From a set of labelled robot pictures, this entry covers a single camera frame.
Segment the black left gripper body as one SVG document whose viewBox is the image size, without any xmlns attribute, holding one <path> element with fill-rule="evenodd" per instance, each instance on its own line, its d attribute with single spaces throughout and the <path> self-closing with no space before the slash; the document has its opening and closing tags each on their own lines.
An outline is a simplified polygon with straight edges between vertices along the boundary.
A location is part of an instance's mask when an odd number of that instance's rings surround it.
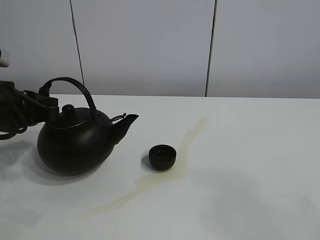
<svg viewBox="0 0 320 240">
<path fill-rule="evenodd" d="M 0 129 L 23 130 L 49 121 L 49 107 L 58 106 L 54 97 L 15 88 L 12 81 L 0 82 Z"/>
</svg>

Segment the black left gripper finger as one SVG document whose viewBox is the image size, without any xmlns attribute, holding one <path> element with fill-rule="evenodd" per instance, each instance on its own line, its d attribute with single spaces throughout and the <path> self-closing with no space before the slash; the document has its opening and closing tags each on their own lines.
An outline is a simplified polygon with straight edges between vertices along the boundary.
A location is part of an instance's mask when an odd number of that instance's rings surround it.
<svg viewBox="0 0 320 240">
<path fill-rule="evenodd" d="M 51 106 L 48 109 L 48 121 L 55 122 L 60 116 L 60 109 L 58 106 Z"/>
</svg>

